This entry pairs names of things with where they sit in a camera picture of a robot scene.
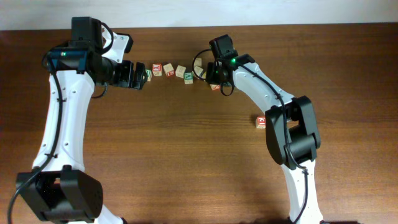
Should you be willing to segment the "wooden block number 5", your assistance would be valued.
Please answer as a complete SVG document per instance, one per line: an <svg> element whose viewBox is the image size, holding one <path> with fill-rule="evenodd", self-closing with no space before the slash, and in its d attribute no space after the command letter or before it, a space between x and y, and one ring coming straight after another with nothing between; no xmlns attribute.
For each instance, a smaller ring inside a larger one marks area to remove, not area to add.
<svg viewBox="0 0 398 224"><path fill-rule="evenodd" d="M175 69L171 63L167 63L167 64L163 65L162 67L163 67L163 71L164 71L166 77L171 77L171 76L175 75Z"/></svg>

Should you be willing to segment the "ice cream picture wooden block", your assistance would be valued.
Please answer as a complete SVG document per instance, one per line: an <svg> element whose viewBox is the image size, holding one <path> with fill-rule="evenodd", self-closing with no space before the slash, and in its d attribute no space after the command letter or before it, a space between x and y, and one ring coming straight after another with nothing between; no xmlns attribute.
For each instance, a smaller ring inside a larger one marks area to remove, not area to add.
<svg viewBox="0 0 398 224"><path fill-rule="evenodd" d="M220 86L220 85L210 84L210 87L211 87L211 89L212 89L213 91L215 91L215 90L219 90L221 86Z"/></svg>

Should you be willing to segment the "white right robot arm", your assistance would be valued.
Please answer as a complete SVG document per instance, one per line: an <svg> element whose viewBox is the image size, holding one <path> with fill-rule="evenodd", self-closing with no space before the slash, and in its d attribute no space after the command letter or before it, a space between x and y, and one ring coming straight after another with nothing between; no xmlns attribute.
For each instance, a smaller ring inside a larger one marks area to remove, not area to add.
<svg viewBox="0 0 398 224"><path fill-rule="evenodd" d="M229 83L264 112L269 154L283 170L291 223L321 223L315 164L321 140L312 102L278 87L248 54L210 62L206 81Z"/></svg>

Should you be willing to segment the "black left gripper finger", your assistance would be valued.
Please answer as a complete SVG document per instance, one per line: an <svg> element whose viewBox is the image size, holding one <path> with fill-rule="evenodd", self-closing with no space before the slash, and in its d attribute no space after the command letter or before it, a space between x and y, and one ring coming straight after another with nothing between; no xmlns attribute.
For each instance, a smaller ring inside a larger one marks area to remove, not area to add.
<svg viewBox="0 0 398 224"><path fill-rule="evenodd" d="M145 75L146 74L145 64L141 62L136 62L134 73L136 75Z"/></svg>
<svg viewBox="0 0 398 224"><path fill-rule="evenodd" d="M135 89L135 90L141 90L141 89L143 89L146 81L147 81L147 75L136 75L130 81L130 88Z"/></svg>

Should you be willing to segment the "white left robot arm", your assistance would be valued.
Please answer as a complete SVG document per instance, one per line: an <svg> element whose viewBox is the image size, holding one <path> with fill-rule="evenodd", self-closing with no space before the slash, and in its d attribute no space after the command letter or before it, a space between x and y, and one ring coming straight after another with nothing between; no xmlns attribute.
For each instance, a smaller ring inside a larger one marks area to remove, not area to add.
<svg viewBox="0 0 398 224"><path fill-rule="evenodd" d="M92 34L75 31L46 55L50 101L42 145L30 172L20 172L16 195L35 216L52 223L124 223L103 202L101 183L85 172L83 138L96 85L140 90L145 66L124 59L129 34L101 26Z"/></svg>

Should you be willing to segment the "red E wooden block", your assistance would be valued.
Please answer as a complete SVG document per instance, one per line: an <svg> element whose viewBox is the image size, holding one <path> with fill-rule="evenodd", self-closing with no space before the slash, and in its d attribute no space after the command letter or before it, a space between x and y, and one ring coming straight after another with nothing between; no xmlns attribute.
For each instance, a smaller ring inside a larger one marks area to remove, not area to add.
<svg viewBox="0 0 398 224"><path fill-rule="evenodd" d="M265 129L266 128L266 117L258 116L256 118L256 128L257 129Z"/></svg>

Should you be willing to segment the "red A wooden block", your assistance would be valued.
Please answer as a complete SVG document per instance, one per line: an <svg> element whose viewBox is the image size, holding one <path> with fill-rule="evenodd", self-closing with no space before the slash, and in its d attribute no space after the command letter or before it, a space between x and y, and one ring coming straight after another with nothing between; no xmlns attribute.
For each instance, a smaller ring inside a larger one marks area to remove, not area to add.
<svg viewBox="0 0 398 224"><path fill-rule="evenodd" d="M193 66L194 66L194 67L202 67L202 60L201 60L201 58L196 58L196 59L194 60Z"/></svg>

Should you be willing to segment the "wooden block number 8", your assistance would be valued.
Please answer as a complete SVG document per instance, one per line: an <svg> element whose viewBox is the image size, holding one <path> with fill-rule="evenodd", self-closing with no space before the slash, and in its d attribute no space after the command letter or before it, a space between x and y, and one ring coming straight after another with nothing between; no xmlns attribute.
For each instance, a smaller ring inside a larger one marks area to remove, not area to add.
<svg viewBox="0 0 398 224"><path fill-rule="evenodd" d="M176 77L184 78L184 73L185 73L186 69L187 69L186 67L178 65L175 70Z"/></svg>

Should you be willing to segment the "red Y wooden block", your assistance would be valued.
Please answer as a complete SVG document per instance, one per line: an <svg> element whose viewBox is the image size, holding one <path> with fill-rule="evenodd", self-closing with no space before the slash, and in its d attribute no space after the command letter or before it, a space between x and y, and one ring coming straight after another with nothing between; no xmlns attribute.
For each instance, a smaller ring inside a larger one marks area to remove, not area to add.
<svg viewBox="0 0 398 224"><path fill-rule="evenodd" d="M162 76L162 65L160 63L154 63L152 65L152 73L153 73L153 76L155 76L155 77L161 77Z"/></svg>

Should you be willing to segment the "green B wooden block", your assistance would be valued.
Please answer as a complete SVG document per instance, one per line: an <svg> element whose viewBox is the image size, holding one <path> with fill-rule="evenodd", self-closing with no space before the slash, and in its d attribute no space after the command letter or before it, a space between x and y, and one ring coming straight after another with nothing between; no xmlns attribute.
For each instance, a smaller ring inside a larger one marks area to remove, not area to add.
<svg viewBox="0 0 398 224"><path fill-rule="evenodd" d="M150 82L152 80L152 71L146 69L147 81Z"/></svg>

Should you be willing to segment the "wooden block number 2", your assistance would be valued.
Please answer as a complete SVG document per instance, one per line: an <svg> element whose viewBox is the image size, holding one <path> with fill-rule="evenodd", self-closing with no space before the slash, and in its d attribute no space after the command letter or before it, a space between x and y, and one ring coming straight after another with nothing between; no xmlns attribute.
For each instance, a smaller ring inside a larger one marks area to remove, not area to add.
<svg viewBox="0 0 398 224"><path fill-rule="evenodd" d="M204 72L204 69L202 69L201 67L195 65L193 68L194 74L197 78L202 78L202 74Z"/></svg>

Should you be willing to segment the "green V wooden block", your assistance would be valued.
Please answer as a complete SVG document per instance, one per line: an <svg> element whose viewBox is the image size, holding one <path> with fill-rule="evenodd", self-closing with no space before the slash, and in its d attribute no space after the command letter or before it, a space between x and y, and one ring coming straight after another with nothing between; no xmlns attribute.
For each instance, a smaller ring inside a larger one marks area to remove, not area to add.
<svg viewBox="0 0 398 224"><path fill-rule="evenodd" d="M189 85L193 83L193 74L192 72L187 72L183 74L184 84Z"/></svg>

